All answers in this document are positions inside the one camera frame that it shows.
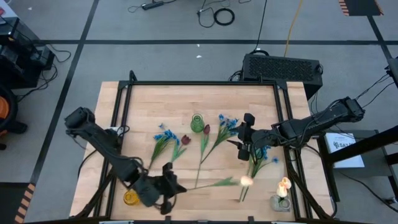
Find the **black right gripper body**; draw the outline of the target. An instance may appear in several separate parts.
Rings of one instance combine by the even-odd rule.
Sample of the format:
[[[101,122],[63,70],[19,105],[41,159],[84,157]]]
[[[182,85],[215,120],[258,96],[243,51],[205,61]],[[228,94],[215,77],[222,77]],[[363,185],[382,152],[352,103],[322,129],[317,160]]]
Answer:
[[[255,123],[255,117],[251,113],[245,113],[243,122],[240,126],[244,126],[243,133],[238,134],[238,139],[244,145],[243,149],[238,149],[238,159],[248,161],[260,161],[264,158],[262,148],[264,146],[273,146],[276,143],[276,136],[273,130],[260,129],[255,130],[252,127]]]

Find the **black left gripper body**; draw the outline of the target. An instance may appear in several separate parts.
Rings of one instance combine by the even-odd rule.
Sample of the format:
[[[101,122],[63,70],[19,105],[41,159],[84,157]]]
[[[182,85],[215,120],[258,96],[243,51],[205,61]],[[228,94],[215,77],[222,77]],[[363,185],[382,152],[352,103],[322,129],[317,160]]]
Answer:
[[[144,170],[134,183],[140,201],[147,207],[157,207],[162,215],[172,211],[169,199],[176,195],[176,178],[172,168],[173,164],[168,162],[162,168],[162,175],[153,177]]]

